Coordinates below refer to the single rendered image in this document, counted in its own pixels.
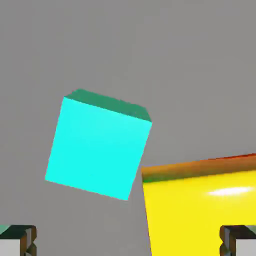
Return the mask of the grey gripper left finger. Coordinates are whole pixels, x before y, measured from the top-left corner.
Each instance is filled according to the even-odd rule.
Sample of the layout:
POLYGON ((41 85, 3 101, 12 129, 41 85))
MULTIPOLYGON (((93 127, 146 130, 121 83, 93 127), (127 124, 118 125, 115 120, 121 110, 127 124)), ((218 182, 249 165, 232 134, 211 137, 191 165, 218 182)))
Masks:
POLYGON ((0 225, 0 256, 37 256, 34 225, 0 225))

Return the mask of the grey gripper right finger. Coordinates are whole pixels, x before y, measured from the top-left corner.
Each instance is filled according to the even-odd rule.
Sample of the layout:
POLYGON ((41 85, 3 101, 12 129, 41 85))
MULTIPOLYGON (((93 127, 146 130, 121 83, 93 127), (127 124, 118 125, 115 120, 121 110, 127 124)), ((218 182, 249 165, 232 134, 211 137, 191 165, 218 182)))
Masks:
POLYGON ((256 225, 222 225, 220 256, 256 256, 256 225))

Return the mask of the small cyan cube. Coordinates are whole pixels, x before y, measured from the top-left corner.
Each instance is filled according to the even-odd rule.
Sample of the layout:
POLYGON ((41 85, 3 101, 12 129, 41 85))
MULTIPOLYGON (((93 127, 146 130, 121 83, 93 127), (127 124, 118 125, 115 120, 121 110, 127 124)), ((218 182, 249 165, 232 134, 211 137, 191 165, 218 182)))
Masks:
POLYGON ((151 127, 145 107, 77 89, 62 100, 45 180, 126 201, 151 127))

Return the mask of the large yellow box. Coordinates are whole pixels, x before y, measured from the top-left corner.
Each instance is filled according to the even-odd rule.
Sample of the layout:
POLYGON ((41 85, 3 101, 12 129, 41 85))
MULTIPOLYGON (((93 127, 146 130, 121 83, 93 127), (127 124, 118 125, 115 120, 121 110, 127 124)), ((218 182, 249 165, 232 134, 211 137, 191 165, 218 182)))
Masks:
POLYGON ((220 256, 221 226, 256 226, 256 153, 141 174, 151 256, 220 256))

